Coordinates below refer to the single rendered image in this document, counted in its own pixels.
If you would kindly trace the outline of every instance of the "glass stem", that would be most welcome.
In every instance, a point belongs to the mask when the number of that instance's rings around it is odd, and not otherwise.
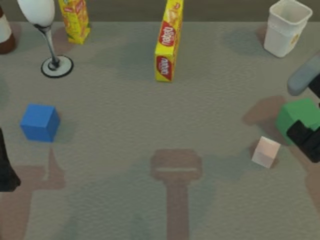
[[[57,55],[55,54],[54,44],[53,44],[53,41],[52,41],[51,28],[49,27],[46,30],[41,30],[41,33],[43,34],[43,36],[44,36],[44,38],[46,40],[46,43],[48,44],[48,47],[49,47],[49,50],[50,50],[50,53],[51,53],[51,57],[52,57],[52,65],[55,68],[58,68],[60,60],[57,57]]]

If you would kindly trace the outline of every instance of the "glass base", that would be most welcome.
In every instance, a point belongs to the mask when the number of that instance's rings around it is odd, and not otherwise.
[[[74,68],[74,62],[69,57],[63,55],[59,55],[57,57],[60,60],[58,68],[52,64],[51,57],[42,63],[41,72],[48,78],[62,78],[71,73]]]

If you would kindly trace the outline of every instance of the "blue cube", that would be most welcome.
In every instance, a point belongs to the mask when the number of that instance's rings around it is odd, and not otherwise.
[[[30,103],[20,122],[25,137],[31,141],[52,143],[60,125],[54,106]]]

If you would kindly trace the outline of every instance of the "bottle label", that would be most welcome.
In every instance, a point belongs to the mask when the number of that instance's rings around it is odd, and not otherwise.
[[[12,34],[10,25],[5,15],[0,18],[0,43],[7,41]]]

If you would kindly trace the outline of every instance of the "white plastic container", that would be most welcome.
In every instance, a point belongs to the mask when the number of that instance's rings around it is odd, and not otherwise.
[[[264,48],[283,58],[294,49],[309,18],[311,8],[296,0],[280,0],[269,9]]]

